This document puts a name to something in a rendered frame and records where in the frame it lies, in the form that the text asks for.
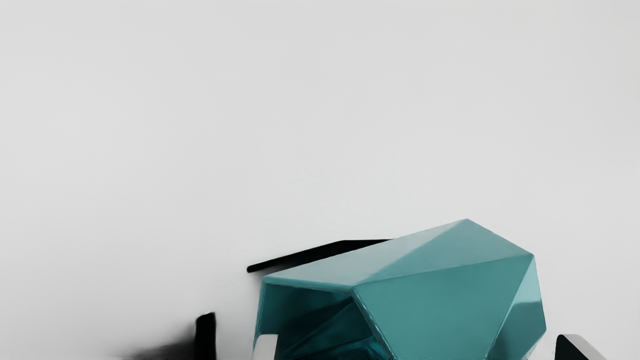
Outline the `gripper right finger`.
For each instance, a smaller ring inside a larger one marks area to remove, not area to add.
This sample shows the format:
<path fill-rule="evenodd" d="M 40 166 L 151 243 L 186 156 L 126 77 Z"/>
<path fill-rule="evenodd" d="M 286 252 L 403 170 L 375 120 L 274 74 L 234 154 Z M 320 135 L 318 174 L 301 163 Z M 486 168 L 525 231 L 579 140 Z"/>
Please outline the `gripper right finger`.
<path fill-rule="evenodd" d="M 561 333 L 556 339 L 554 360 L 607 360 L 607 358 L 581 335 Z"/>

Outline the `teal faceted mug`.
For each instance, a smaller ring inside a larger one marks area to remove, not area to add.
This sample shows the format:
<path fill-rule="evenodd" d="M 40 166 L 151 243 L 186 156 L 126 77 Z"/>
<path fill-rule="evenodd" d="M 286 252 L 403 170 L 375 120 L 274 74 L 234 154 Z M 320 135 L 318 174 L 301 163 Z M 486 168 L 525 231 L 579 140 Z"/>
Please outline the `teal faceted mug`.
<path fill-rule="evenodd" d="M 535 256 L 470 219 L 270 267 L 253 349 L 278 360 L 528 360 L 547 330 Z"/>

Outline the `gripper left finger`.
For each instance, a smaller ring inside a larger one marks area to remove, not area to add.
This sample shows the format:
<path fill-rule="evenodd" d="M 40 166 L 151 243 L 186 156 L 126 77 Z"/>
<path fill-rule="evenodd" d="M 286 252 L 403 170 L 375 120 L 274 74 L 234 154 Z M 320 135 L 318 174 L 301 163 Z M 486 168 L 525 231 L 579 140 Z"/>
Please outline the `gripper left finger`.
<path fill-rule="evenodd" d="M 279 360 L 279 335 L 263 333 L 256 338 L 251 360 Z"/>

